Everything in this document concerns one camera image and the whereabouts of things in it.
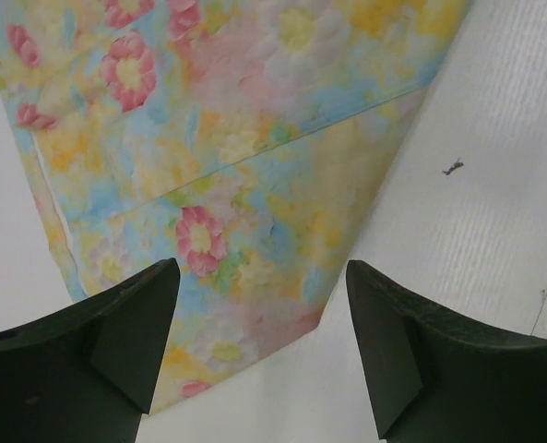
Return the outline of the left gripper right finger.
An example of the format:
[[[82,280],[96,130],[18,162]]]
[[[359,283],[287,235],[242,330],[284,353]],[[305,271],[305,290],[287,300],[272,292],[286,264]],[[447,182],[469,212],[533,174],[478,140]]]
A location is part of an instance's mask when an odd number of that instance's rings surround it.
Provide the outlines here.
[[[346,286],[385,442],[547,442],[547,340],[418,295],[360,260]]]

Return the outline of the pastel floral skirt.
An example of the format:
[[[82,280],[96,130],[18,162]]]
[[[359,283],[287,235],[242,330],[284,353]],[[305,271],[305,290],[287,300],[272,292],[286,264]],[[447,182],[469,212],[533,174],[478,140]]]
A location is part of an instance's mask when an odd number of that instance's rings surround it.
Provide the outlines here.
[[[154,411],[315,329],[467,1],[0,1],[0,94],[74,300],[168,257]]]

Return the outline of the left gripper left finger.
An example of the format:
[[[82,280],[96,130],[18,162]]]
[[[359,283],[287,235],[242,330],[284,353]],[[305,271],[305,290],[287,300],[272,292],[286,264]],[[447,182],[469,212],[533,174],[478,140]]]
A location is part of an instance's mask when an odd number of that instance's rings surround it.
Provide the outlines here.
[[[0,442],[133,442],[149,413],[180,284],[168,258],[0,332]]]

